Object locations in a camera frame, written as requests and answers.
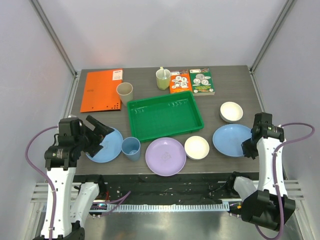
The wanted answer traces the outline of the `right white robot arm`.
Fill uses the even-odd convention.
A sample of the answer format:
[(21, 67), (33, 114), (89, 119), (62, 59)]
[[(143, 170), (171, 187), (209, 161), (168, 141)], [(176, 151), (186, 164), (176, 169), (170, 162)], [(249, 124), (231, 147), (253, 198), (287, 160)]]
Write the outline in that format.
[(281, 153), (284, 141), (284, 129), (272, 124), (270, 113), (255, 114), (251, 137), (241, 147), (245, 157), (258, 158), (259, 179), (254, 184), (247, 175), (236, 171), (228, 178), (226, 193), (241, 199), (230, 206), (231, 216), (276, 232), (283, 230), (296, 208), (284, 184)]

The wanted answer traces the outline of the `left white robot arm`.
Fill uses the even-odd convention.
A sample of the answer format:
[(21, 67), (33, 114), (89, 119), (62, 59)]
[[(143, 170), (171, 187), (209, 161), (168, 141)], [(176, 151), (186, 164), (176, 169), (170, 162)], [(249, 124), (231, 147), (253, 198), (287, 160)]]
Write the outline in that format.
[(85, 221), (95, 199), (102, 199), (107, 187), (102, 175), (86, 175), (74, 203), (71, 202), (77, 161), (82, 153), (94, 157), (104, 138), (114, 129), (88, 115), (87, 127), (78, 117), (63, 118), (56, 126), (53, 144), (45, 151), (45, 169), (34, 169), (48, 183), (45, 221), (39, 240), (83, 240)]

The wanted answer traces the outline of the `blue plate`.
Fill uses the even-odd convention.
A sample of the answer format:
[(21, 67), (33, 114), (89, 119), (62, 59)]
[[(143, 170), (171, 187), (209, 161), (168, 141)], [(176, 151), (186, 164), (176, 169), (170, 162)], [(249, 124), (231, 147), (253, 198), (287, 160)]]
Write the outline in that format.
[(91, 157), (88, 153), (86, 153), (86, 156), (91, 161), (95, 163), (108, 163), (117, 158), (121, 153), (123, 136), (116, 128), (112, 129), (113, 132), (106, 135), (103, 141), (100, 143), (102, 149), (94, 157)]
[(251, 129), (242, 124), (226, 124), (212, 136), (214, 147), (228, 157), (243, 157), (242, 143), (251, 138)]

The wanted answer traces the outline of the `purple plate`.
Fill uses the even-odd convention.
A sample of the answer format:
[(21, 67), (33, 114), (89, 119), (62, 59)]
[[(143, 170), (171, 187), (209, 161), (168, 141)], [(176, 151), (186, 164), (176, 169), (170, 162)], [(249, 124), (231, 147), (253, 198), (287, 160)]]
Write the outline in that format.
[(162, 177), (178, 174), (184, 168), (186, 160), (183, 145), (171, 137), (162, 137), (152, 141), (145, 152), (148, 168)]

